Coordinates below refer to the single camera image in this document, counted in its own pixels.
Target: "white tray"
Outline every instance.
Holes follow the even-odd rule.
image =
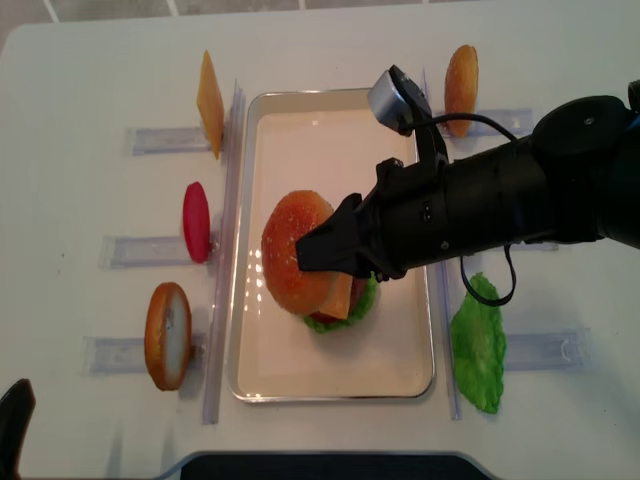
[[[367,90],[267,94],[249,108],[228,380],[248,402],[415,397],[434,375],[426,270],[380,285],[359,324],[319,335],[281,309],[262,276],[262,231],[292,190],[334,207],[366,195],[377,163],[416,159],[413,138],[380,125]]]

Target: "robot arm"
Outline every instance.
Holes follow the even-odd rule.
[[[608,237],[640,248],[640,82],[629,99],[631,110],[615,97],[576,100],[528,137],[449,163],[435,126],[442,117],[432,118],[420,89],[392,67],[369,104],[384,125],[415,130],[419,162],[378,164],[364,200],[348,196],[297,242],[300,268],[383,281],[519,242]]]

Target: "black cable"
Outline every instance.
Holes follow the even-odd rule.
[[[408,125],[403,125],[401,127],[402,132],[410,132],[419,127],[431,127],[433,125],[438,125],[439,123],[448,122],[450,120],[471,120],[473,122],[480,122],[486,125],[489,125],[494,130],[497,130],[502,135],[507,137],[510,141],[515,142],[517,140],[516,136],[511,133],[509,130],[504,128],[495,120],[485,117],[484,115],[478,115],[476,113],[447,113],[445,115],[440,115],[439,117],[428,118],[426,120],[420,120],[419,122],[409,123]]]
[[[467,279],[467,275],[464,272],[464,261],[463,257],[460,257],[460,274],[462,275],[462,283],[467,287],[467,292],[471,294],[473,298],[478,300],[483,305],[487,305],[489,307],[501,307],[509,303],[511,298],[513,298],[513,294],[516,291],[516,269],[513,268],[513,262],[511,261],[511,245],[504,246],[504,255],[507,257],[507,263],[509,264],[509,270],[511,270],[511,291],[502,298],[498,299],[489,299],[480,295],[476,290],[471,286],[471,283]]]

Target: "burger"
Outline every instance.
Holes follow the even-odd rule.
[[[262,269],[267,289],[286,311],[317,333],[349,327],[373,306],[378,283],[345,273],[303,272],[296,242],[324,223],[333,208],[311,190],[286,195],[271,213],[262,233]]]

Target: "black object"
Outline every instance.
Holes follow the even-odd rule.
[[[35,406],[31,383],[26,379],[16,382],[0,399],[0,480],[20,478],[20,450]]]
[[[182,480],[489,480],[468,461],[448,455],[215,454],[191,460]]]
[[[639,108],[640,83],[629,93]],[[425,114],[415,124],[440,120]],[[640,248],[639,127],[638,113],[619,99],[589,97],[549,113],[531,136],[455,163],[434,162],[439,141],[416,128],[420,161],[378,164],[364,200],[350,195],[297,242],[300,269],[374,272],[383,281],[519,242],[609,237]]]

